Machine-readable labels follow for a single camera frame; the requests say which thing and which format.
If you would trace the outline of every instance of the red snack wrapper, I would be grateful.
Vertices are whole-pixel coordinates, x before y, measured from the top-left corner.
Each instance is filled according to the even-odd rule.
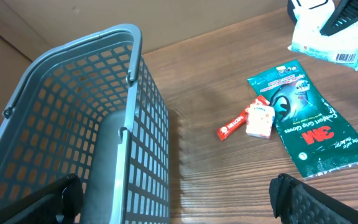
[[[266,100],[266,98],[264,98],[262,95],[260,95],[251,104],[269,105],[270,102]],[[229,123],[225,124],[223,127],[220,127],[216,130],[216,134],[218,134],[218,137],[221,141],[225,140],[227,137],[229,137],[229,135],[231,135],[231,133],[233,133],[235,130],[237,130],[247,122],[249,106],[250,105],[244,108],[236,119],[233,119]]]

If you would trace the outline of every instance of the laundry basket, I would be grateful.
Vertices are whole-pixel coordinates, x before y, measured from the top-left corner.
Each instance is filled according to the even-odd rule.
[[[3,112],[0,209],[75,173],[77,223],[169,223],[168,110],[141,47],[122,24],[30,65]]]

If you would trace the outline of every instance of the glove package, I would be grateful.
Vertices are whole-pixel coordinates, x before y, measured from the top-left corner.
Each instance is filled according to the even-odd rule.
[[[248,79],[275,110],[275,127],[304,179],[358,165],[358,134],[297,60]]]

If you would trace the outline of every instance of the wooden table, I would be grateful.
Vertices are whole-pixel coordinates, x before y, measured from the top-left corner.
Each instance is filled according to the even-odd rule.
[[[293,29],[279,9],[144,55],[170,112],[172,223],[280,223],[269,182],[301,175],[278,134],[259,139],[241,128],[223,142],[216,135],[256,97],[253,75],[297,58],[358,131],[358,72],[290,52]],[[358,210],[358,167],[306,183]]]

